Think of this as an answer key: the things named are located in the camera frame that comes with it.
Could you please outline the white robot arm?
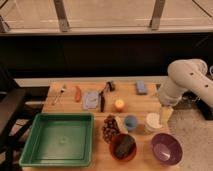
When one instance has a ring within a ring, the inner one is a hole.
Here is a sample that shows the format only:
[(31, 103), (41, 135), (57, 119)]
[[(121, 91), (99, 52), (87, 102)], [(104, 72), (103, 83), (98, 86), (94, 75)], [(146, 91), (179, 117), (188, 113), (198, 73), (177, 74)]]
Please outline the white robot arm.
[(191, 91), (213, 108), (213, 81), (206, 76), (207, 71), (208, 66), (202, 59), (175, 60), (169, 64), (168, 76), (157, 92), (162, 125), (168, 122), (172, 107), (179, 103), (187, 91)]

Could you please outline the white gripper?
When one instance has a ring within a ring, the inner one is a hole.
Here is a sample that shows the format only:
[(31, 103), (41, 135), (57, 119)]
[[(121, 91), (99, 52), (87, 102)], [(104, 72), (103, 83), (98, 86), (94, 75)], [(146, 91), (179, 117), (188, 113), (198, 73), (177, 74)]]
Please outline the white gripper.
[(176, 106), (181, 99), (180, 95), (171, 94), (163, 89), (158, 91), (158, 99), (163, 107), (160, 109), (160, 123), (166, 124), (171, 117), (174, 109), (170, 106)]

